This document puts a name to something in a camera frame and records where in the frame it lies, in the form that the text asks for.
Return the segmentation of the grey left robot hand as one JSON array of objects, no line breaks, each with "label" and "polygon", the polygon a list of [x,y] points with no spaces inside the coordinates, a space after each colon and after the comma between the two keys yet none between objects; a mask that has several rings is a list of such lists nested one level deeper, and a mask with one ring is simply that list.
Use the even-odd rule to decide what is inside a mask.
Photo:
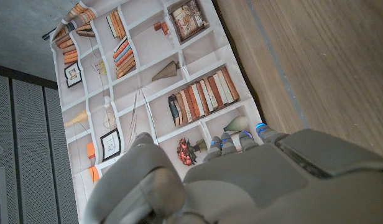
[{"label": "grey left robot hand", "polygon": [[214,137],[180,177],[150,134],[93,189],[83,223],[383,223],[383,157],[312,129]]}]

